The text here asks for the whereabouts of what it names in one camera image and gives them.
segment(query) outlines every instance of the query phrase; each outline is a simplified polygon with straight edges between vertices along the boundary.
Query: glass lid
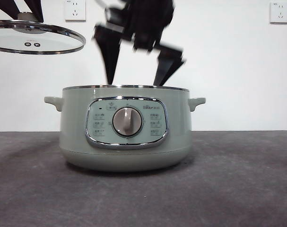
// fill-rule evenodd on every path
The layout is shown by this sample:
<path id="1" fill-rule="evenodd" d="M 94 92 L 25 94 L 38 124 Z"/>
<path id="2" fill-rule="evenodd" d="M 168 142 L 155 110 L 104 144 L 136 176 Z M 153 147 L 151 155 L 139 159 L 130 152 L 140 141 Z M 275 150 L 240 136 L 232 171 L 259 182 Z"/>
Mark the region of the glass lid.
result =
<path id="1" fill-rule="evenodd" d="M 86 39 L 67 28 L 23 20 L 0 20 L 0 51 L 62 54 L 81 50 Z"/>

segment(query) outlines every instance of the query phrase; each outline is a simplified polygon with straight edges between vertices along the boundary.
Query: white wall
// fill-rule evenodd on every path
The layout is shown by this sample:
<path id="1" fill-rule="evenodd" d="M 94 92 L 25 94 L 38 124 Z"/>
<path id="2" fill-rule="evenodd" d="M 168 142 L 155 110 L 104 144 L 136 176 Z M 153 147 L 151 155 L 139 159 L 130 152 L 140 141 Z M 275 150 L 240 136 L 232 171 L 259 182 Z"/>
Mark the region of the white wall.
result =
<path id="1" fill-rule="evenodd" d="M 55 56 L 0 52 L 0 131 L 59 131 L 60 113 L 43 97 L 61 96 L 63 87 L 106 83 L 91 41 L 103 10 L 87 0 L 87 21 L 67 23 L 62 0 L 42 4 L 45 23 L 73 29 L 87 44 Z M 187 62 L 165 85 L 207 98 L 192 114 L 193 130 L 287 130 L 287 25 L 269 24 L 269 1 L 175 0 L 175 6 L 162 41 L 183 47 Z M 114 84 L 151 85 L 156 68 L 156 52 L 134 54 L 124 44 Z"/>

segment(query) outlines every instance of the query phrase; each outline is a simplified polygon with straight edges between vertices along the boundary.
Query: electric cooker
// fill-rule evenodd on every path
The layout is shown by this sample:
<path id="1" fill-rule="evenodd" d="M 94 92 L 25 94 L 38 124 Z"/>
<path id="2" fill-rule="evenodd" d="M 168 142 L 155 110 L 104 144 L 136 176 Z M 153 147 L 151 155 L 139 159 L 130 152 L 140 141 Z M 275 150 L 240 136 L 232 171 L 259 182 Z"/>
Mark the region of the electric cooker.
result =
<path id="1" fill-rule="evenodd" d="M 66 87 L 45 97 L 61 112 L 60 148 L 84 168 L 128 172 L 180 162 L 192 150 L 191 115 L 205 98 L 177 87 Z"/>

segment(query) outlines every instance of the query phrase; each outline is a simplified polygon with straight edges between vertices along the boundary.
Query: silver knob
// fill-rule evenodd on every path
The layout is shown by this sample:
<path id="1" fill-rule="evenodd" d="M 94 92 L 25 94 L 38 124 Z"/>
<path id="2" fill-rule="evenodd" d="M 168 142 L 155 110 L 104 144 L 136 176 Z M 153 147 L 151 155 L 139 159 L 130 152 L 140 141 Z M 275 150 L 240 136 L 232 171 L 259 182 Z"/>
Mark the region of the silver knob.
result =
<path id="1" fill-rule="evenodd" d="M 131 136 L 141 128 L 142 119 L 137 110 L 125 107 L 118 110 L 113 117 L 115 130 L 123 136 Z"/>

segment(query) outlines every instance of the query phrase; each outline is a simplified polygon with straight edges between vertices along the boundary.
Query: electrical socket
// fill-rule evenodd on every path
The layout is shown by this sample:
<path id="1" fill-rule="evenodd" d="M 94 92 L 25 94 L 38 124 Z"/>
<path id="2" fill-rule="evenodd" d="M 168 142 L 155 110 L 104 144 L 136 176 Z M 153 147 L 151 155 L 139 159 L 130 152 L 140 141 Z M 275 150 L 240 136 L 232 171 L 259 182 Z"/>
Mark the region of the electrical socket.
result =
<path id="1" fill-rule="evenodd" d="M 287 24 L 287 2 L 272 2 L 270 4 L 270 22 Z"/>
<path id="2" fill-rule="evenodd" d="M 65 0 L 64 17 L 66 21 L 85 21 L 86 0 Z"/>

